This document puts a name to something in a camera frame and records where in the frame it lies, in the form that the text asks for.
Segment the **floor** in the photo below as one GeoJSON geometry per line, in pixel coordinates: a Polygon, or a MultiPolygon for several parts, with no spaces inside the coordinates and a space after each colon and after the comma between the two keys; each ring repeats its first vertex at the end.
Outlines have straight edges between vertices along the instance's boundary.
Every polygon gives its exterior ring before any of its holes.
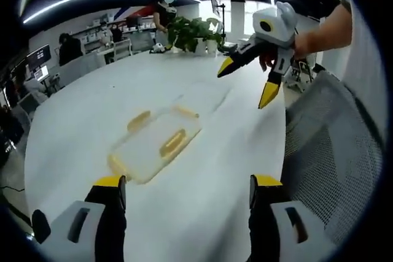
{"type": "MultiPolygon", "coordinates": [[[[299,98],[300,93],[287,87],[284,87],[283,90],[286,108],[288,108],[299,98]]],[[[2,187],[8,186],[16,190],[24,189],[24,155],[26,150],[26,142],[27,136],[24,135],[19,144],[16,146],[16,149],[11,151],[7,163],[1,169],[0,185],[2,187]]],[[[24,191],[15,191],[10,188],[2,188],[2,193],[7,198],[8,202],[16,207],[21,213],[29,216],[29,210],[24,191]]],[[[12,215],[24,232],[27,234],[32,234],[32,229],[22,219],[18,218],[14,214],[12,215]]]]}

